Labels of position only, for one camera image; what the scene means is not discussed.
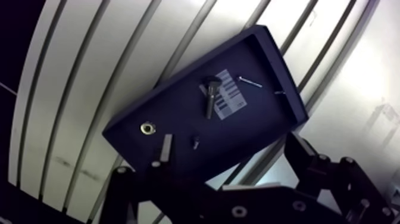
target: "black metal bracket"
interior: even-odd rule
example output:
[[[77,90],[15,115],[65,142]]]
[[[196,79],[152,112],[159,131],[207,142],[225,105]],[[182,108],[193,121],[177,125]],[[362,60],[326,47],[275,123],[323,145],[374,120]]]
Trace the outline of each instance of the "black metal bracket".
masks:
[[[351,158],[332,163],[304,139],[289,134],[285,156],[299,178],[288,187],[215,191],[193,179],[176,179],[169,162],[154,161],[145,178],[129,167],[112,173],[100,224],[138,219],[138,205],[152,201],[174,224],[181,223],[391,223],[385,200]],[[343,215],[317,202],[332,192]]]

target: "label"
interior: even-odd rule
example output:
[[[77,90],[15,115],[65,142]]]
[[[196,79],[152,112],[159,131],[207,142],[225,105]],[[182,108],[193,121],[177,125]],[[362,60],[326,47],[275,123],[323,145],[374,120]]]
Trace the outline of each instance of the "label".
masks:
[[[222,80],[222,84],[219,88],[219,93],[215,96],[214,111],[221,120],[224,120],[246,106],[247,102],[228,70],[221,71],[216,77]],[[207,95],[204,85],[200,85],[200,90],[204,95]]]

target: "vertical groove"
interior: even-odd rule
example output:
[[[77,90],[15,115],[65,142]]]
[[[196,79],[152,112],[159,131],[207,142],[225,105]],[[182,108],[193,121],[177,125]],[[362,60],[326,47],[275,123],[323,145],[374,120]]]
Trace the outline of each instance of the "vertical groove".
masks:
[[[249,20],[243,26],[243,30],[253,26],[260,19],[261,15],[264,13],[270,2],[271,0],[261,0],[254,12],[250,15]]]
[[[305,7],[303,13],[300,15],[299,20],[297,20],[295,26],[293,26],[293,29],[290,31],[289,35],[285,39],[284,43],[280,47],[280,53],[284,55],[286,51],[288,51],[289,47],[295,40],[297,34],[300,32],[301,28],[303,27],[305,21],[308,19],[310,16],[311,12],[313,11],[315,5],[317,4],[318,0],[310,0],[310,2],[307,4]]]
[[[330,46],[332,45],[333,41],[336,39],[337,35],[339,34],[340,30],[342,29],[343,24],[345,24],[345,22],[347,20],[347,17],[349,16],[351,10],[353,9],[354,4],[355,4],[355,0],[350,0],[349,1],[349,4],[347,5],[345,12],[342,14],[340,20],[336,24],[336,26],[333,29],[332,33],[330,34],[330,36],[329,36],[328,40],[326,41],[324,47],[322,48],[322,50],[318,54],[317,58],[315,59],[315,61],[311,65],[310,69],[305,74],[304,78],[301,80],[301,82],[300,82],[300,84],[298,86],[298,91],[299,92],[301,92],[304,89],[305,85],[307,85],[308,81],[310,81],[310,79],[313,76],[314,72],[316,71],[316,69],[320,65],[322,59],[324,59],[324,57],[325,57],[326,53],[328,52]]]
[[[324,76],[321,84],[314,91],[310,100],[306,103],[305,109],[307,112],[311,111],[315,103],[320,99],[322,93],[327,89],[340,68],[343,66],[343,62],[351,54],[363,31],[365,30],[365,27],[368,25],[378,3],[379,0],[368,1],[367,6],[364,8],[364,11],[361,14],[361,17],[358,19],[357,24],[353,28],[350,37],[347,39],[345,45],[340,50],[339,55],[336,57],[334,63]],[[273,165],[271,158],[279,155],[279,152],[281,152],[280,149],[282,148],[283,144],[284,142],[277,147],[273,146],[270,151],[267,151],[264,155],[262,155],[259,162],[255,166],[253,166],[253,168],[246,174],[246,176],[241,180],[240,184],[256,184],[261,179],[263,174],[265,174]]]
[[[162,212],[160,212],[160,213],[158,214],[158,216],[155,218],[155,220],[153,221],[152,224],[159,224],[159,223],[162,221],[162,219],[163,219],[164,217],[165,217],[165,214],[162,213]]]
[[[110,184],[111,175],[118,166],[121,166],[123,161],[124,161],[124,159],[122,158],[121,155],[118,155],[117,158],[115,159],[115,162],[111,167],[111,170],[107,176],[107,179],[105,180],[105,182],[103,184],[103,187],[100,190],[99,195],[97,196],[96,202],[92,207],[92,211],[90,212],[89,218],[86,223],[89,223],[90,221],[94,220],[94,218],[101,206],[101,203],[103,202],[103,200],[105,198],[105,194],[107,193],[107,188],[108,188],[108,185]]]
[[[217,0],[206,0],[206,2],[204,2],[204,5],[201,7],[199,13],[197,13],[196,17],[193,19],[192,24],[190,24],[182,40],[179,42],[178,47],[175,49],[167,65],[162,71],[156,85],[167,80],[171,76],[172,71],[175,69],[175,66],[178,64],[183,53],[185,53],[186,48],[188,48],[193,37],[196,35],[201,24],[204,22],[205,18],[208,16],[216,2]]]
[[[161,3],[161,0],[152,0],[150,2],[144,15],[140,19],[139,24],[135,28],[135,31],[133,32],[132,36],[130,37],[128,44],[126,45],[120,59],[118,60],[117,65],[107,83],[107,86],[104,89],[104,93],[101,96],[100,102],[99,102],[96,112],[95,112],[95,115],[93,117],[92,122],[90,123],[89,130],[86,134],[82,148],[79,152],[79,156],[78,156],[75,168],[74,168],[71,182],[68,186],[67,195],[65,196],[64,205],[63,205],[63,210],[65,210],[65,211],[67,211],[68,206],[70,204],[71,196],[75,189],[75,185],[76,185],[76,182],[77,182],[77,179],[79,176],[79,172],[82,168],[86,154],[89,150],[90,143],[92,142],[93,137],[96,134],[96,130],[98,128],[101,117],[104,114],[104,111],[107,107],[108,102],[110,101],[110,96],[114,92],[115,85],[117,84],[117,81],[118,81],[119,77],[121,76],[128,60],[129,60],[129,57],[132,54],[132,51],[134,50],[136,44],[138,43],[140,37],[142,36],[143,32],[145,31],[147,25],[149,24],[152,16],[154,15],[154,13],[160,3]]]
[[[47,180],[47,175],[48,175],[48,170],[49,170],[49,165],[50,165],[50,159],[51,155],[54,150],[54,144],[55,144],[55,139],[57,137],[58,129],[60,127],[60,122],[61,118],[63,117],[64,114],[64,109],[67,104],[68,97],[71,92],[72,85],[75,81],[76,74],[78,73],[78,70],[80,68],[80,65],[82,63],[83,57],[86,54],[86,51],[88,50],[88,46],[93,38],[93,34],[95,33],[101,18],[104,15],[105,10],[107,9],[108,4],[110,3],[110,0],[102,0],[99,8],[97,9],[97,12],[89,26],[89,29],[87,30],[85,37],[83,38],[83,42],[79,48],[77,57],[75,59],[75,62],[72,66],[71,73],[68,77],[67,83],[65,84],[65,89],[64,92],[62,93],[61,101],[58,106],[58,110],[55,116],[53,128],[51,130],[50,134],[50,139],[48,142],[48,147],[46,151],[46,156],[45,156],[45,164],[42,170],[42,179],[40,180],[40,190],[39,190],[39,200],[43,199],[43,195],[45,192],[45,187],[46,187],[46,180]]]
[[[39,54],[39,59],[37,61],[37,65],[35,68],[35,73],[33,74],[32,84],[29,89],[29,94],[28,94],[28,99],[26,102],[26,109],[25,109],[25,114],[24,114],[24,120],[23,120],[22,130],[21,130],[20,152],[18,154],[17,188],[21,188],[21,173],[22,173],[22,162],[23,162],[23,156],[24,156],[26,132],[27,132],[27,128],[28,128],[29,116],[30,116],[30,111],[32,109],[33,99],[35,98],[36,86],[38,85],[39,75],[42,71],[42,66],[43,66],[43,62],[44,62],[46,54],[47,54],[47,50],[49,49],[49,45],[50,45],[51,39],[53,37],[55,28],[58,24],[58,21],[60,20],[61,14],[63,13],[63,9],[64,9],[66,3],[67,3],[67,0],[60,0],[60,4],[57,7],[57,10],[54,14],[53,20],[51,21],[49,31],[43,42],[43,47]]]
[[[339,71],[342,66],[343,62],[347,60],[350,56],[351,52],[355,48],[360,36],[364,32],[365,28],[367,27],[372,15],[375,12],[380,0],[369,0],[367,6],[365,7],[364,11],[361,14],[361,18],[357,21],[357,25],[350,34],[349,39],[346,41],[345,46],[342,48],[340,54],[336,57],[335,62],[329,68],[327,74],[324,76],[324,79],[321,81],[320,85],[312,94],[311,98],[305,105],[305,109],[307,112],[310,113],[311,109],[317,103],[318,99],[321,97],[323,92],[329,87],[332,80],[336,77],[337,71]]]

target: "white wall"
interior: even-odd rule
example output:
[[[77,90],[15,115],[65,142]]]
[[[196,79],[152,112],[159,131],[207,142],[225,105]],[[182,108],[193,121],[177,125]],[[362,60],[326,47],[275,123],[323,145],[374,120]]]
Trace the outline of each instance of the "white wall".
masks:
[[[358,45],[300,132],[333,161],[356,159],[381,193],[400,165],[400,131],[388,141],[400,114],[399,11],[400,1],[380,1]],[[371,122],[375,111],[379,115]],[[258,184],[277,181],[297,183],[284,156]]]

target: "dark blue tray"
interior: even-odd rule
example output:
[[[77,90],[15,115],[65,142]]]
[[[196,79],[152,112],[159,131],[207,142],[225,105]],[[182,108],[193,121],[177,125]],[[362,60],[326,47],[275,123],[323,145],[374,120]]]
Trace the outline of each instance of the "dark blue tray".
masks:
[[[205,77],[227,70],[263,85],[236,82],[246,106],[225,119],[214,112],[205,118]],[[308,116],[289,70],[265,26],[251,27],[209,52],[107,125],[103,135],[142,175],[158,160],[164,135],[174,135],[170,161],[179,177],[205,181],[265,148],[307,121]],[[144,135],[140,126],[152,122],[157,131]],[[200,145],[192,148],[198,135]]]

